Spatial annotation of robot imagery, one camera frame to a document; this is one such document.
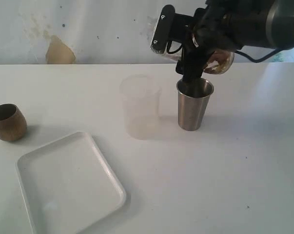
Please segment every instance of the plastic cup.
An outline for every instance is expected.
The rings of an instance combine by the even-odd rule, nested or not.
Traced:
[[[126,132],[136,139],[149,139],[159,129],[161,87],[146,75],[134,75],[120,85]]]

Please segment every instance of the white table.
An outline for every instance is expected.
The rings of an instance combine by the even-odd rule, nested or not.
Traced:
[[[118,88],[161,82],[160,134],[129,137]],[[294,234],[294,64],[234,64],[215,86],[199,131],[177,124],[170,65],[0,66],[0,104],[15,103],[29,131],[0,141],[0,234],[30,234],[15,163],[78,130],[92,134],[128,193],[87,234]]]

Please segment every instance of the metal cup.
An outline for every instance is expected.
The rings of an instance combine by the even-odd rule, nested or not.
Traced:
[[[178,124],[186,131],[195,131],[201,126],[205,109],[214,92],[214,86],[203,78],[191,83],[180,80],[178,90]]]

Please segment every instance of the wooden bowl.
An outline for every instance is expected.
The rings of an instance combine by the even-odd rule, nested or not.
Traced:
[[[25,135],[26,120],[14,104],[0,105],[0,139],[15,141]]]

